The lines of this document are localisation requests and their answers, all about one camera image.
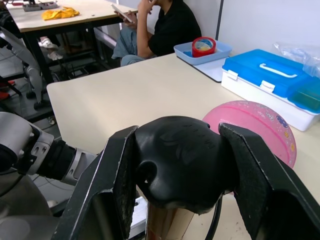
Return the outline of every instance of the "pink basketball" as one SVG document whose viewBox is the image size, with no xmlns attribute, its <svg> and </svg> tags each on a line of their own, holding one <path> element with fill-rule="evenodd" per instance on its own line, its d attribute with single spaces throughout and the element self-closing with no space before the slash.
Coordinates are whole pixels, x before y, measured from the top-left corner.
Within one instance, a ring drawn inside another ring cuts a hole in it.
<svg viewBox="0 0 320 240">
<path fill-rule="evenodd" d="M 252 101 L 231 101 L 212 109 L 203 119 L 215 133 L 219 123 L 249 129 L 260 135 L 279 159 L 293 168 L 297 158 L 295 137 L 275 111 Z"/>
</svg>

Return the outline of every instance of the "beige tabletop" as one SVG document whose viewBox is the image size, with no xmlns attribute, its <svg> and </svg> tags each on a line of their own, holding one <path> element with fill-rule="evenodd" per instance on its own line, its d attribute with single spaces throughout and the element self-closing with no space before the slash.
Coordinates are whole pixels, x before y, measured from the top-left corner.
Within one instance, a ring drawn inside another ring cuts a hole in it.
<svg viewBox="0 0 320 240">
<path fill-rule="evenodd" d="M 118 130 L 163 116 L 202 119 L 212 108 L 240 99 L 174 54 L 47 89 L 62 139 L 92 153 L 99 153 Z M 307 132 L 292 131 L 298 150 L 294 170 L 320 203 L 320 123 Z M 212 214 L 195 216 L 184 240 L 205 239 Z M 232 195 L 223 197 L 215 239 L 250 239 Z"/>
<path fill-rule="evenodd" d="M 21 33 L 109 19 L 117 16 L 111 7 L 112 2 L 106 0 L 58 0 L 57 4 L 59 9 L 70 7 L 80 12 L 80 15 L 44 21 L 41 15 L 45 10 L 25 12 L 22 6 L 12 6 L 11 4 L 7 4 L 7 8 Z M 136 9 L 130 7 L 115 3 L 114 5 L 124 13 L 127 13 L 129 10 L 136 12 Z"/>
</svg>

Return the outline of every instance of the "smartphone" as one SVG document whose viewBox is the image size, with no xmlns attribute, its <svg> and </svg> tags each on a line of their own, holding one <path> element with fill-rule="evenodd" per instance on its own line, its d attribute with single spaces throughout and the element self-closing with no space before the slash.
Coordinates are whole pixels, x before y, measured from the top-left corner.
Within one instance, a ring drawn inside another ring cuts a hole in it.
<svg viewBox="0 0 320 240">
<path fill-rule="evenodd" d="M 113 7 L 114 10 L 116 10 L 118 13 L 120 13 L 124 18 L 126 18 L 130 23 L 134 23 L 127 15 L 125 15 L 119 8 L 117 8 L 115 5 L 111 4 L 111 7 Z"/>
</svg>

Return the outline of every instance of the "white handle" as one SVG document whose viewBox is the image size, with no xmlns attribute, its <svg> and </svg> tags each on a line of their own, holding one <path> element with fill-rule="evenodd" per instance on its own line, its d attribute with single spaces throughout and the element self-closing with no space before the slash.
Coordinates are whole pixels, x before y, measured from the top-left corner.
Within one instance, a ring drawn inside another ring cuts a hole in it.
<svg viewBox="0 0 320 240">
<path fill-rule="evenodd" d="M 288 74 L 285 74 L 284 72 L 282 71 L 278 71 L 276 69 L 273 69 L 271 67 L 267 67 L 265 63 L 261 63 L 260 64 L 260 68 L 264 69 L 264 70 L 267 70 L 267 71 L 270 71 L 274 74 L 278 74 L 278 75 L 281 75 L 283 77 L 286 77 L 286 78 L 289 78 L 289 79 L 293 79 L 295 77 L 297 77 L 298 75 L 297 74 L 293 74 L 293 75 L 288 75 Z"/>
</svg>

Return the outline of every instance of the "red tape roll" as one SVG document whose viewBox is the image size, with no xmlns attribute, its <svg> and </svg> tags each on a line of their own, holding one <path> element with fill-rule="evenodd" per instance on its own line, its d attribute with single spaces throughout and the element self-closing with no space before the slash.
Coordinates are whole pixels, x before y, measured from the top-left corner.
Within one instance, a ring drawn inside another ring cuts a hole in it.
<svg viewBox="0 0 320 240">
<path fill-rule="evenodd" d="M 214 54 L 216 50 L 216 41 L 210 37 L 199 37 L 192 43 L 192 56 L 194 58 Z"/>
</svg>

